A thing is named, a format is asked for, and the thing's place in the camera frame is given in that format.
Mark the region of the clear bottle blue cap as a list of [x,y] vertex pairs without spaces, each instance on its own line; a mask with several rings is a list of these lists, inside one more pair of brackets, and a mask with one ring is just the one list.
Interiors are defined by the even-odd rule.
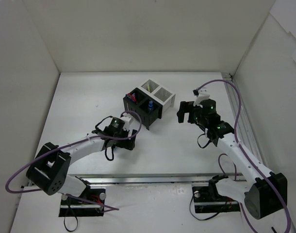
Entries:
[[153,108],[154,108],[154,103],[152,100],[150,100],[148,103],[148,114],[151,114],[153,112]]

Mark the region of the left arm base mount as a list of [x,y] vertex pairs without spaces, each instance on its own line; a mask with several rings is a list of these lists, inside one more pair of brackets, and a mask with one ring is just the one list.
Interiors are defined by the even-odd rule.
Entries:
[[[105,203],[106,189],[91,188],[84,199],[97,203]],[[98,204],[92,204],[86,201],[77,200],[69,197],[61,197],[58,217],[95,217],[104,216],[104,208]]]

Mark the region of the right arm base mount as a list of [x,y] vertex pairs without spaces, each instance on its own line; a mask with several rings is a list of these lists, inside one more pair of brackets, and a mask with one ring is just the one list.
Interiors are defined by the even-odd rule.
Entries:
[[209,192],[209,187],[203,185],[192,185],[192,198],[189,204],[192,214],[209,214],[240,212],[241,208],[237,201],[228,197],[217,197],[214,199]]

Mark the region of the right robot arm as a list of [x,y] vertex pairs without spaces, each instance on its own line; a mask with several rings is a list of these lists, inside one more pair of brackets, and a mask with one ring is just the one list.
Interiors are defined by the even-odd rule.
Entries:
[[203,130],[210,143],[226,154],[243,174],[246,183],[239,184],[227,175],[216,175],[209,180],[208,196],[213,200],[231,198],[245,205],[255,218],[261,219],[287,206],[287,179],[282,173],[275,174],[260,162],[245,146],[238,141],[234,128],[221,120],[216,112],[216,102],[203,100],[182,101],[177,112],[178,122],[188,123]]

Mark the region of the pastel highlighter set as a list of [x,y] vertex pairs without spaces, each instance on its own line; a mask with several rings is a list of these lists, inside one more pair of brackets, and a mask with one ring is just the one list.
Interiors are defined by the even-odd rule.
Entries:
[[151,89],[150,83],[147,83],[146,89],[149,93],[153,92],[153,90]]

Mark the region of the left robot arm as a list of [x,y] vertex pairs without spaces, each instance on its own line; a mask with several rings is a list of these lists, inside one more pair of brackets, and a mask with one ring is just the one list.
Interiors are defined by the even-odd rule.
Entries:
[[81,139],[59,147],[46,143],[36,156],[36,162],[29,166],[26,176],[47,195],[55,193],[71,195],[80,204],[90,197],[90,184],[68,174],[69,167],[76,161],[96,152],[106,153],[108,149],[133,150],[137,130],[130,130],[133,117],[129,114],[113,117],[103,130],[98,127]]

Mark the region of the red pen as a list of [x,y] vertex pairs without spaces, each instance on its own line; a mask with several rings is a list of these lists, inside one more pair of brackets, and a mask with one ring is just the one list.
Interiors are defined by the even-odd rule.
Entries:
[[135,92],[128,93],[127,97],[135,104],[138,104]]

